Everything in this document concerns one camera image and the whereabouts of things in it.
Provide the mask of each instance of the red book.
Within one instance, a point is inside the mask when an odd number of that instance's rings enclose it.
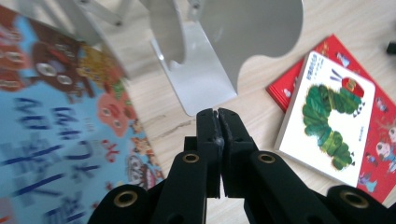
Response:
[[[382,203],[396,185],[396,152],[394,151],[396,148],[396,104],[390,100],[335,35],[324,39],[314,48],[314,51],[375,84],[375,105],[370,119],[357,187]],[[303,64],[304,58],[266,88],[284,112],[289,106],[294,83],[300,75]]]

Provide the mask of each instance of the white book cover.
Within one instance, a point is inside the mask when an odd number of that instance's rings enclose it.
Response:
[[[356,187],[374,95],[373,82],[310,52],[275,149]]]

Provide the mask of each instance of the colorful book cover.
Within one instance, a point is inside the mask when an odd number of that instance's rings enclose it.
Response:
[[[86,223],[162,170],[118,62],[0,6],[0,222]]]
[[[295,90],[275,149],[357,186],[375,85],[312,51]]]
[[[396,160],[394,160],[393,152],[396,146],[396,104],[390,100],[336,35],[325,38],[314,48],[314,51],[375,84],[375,105],[373,106],[364,148],[358,188],[366,191],[382,203],[396,185]],[[266,88],[284,111],[289,106],[295,80],[300,74],[303,63],[304,59],[301,59]]]

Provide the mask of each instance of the caterpillar illustration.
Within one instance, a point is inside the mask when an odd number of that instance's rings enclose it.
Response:
[[[343,136],[329,125],[329,116],[333,110],[341,114],[353,115],[355,118],[361,112],[364,102],[361,100],[364,91],[361,86],[350,77],[341,77],[332,70],[335,77],[332,80],[340,81],[342,87],[335,91],[323,84],[309,88],[303,106],[305,133],[318,139],[318,147],[332,158],[332,166],[342,170],[349,164],[354,164],[353,153],[343,141]]]

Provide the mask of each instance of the wooden floor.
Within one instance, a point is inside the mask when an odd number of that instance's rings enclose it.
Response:
[[[112,9],[118,1],[98,2]],[[177,2],[185,17],[188,1]],[[12,3],[12,0],[0,2],[14,8]],[[394,0],[304,1],[304,27],[296,47],[279,58],[254,56],[246,61],[240,70],[239,95],[219,107],[240,115],[260,150],[273,150],[284,114],[264,88],[330,34],[341,39],[396,102],[396,56],[385,53],[388,42],[396,41],[395,8]],[[140,2],[134,1],[120,27],[92,17],[127,71],[132,102],[167,175],[174,157],[183,149],[184,137],[195,136],[196,120],[183,111],[149,43],[153,37],[149,14]],[[285,161],[308,187],[319,193],[326,194],[329,187],[338,184],[298,163]],[[385,200],[384,205],[395,202],[396,192]],[[209,199],[207,223],[248,223],[243,201]]]

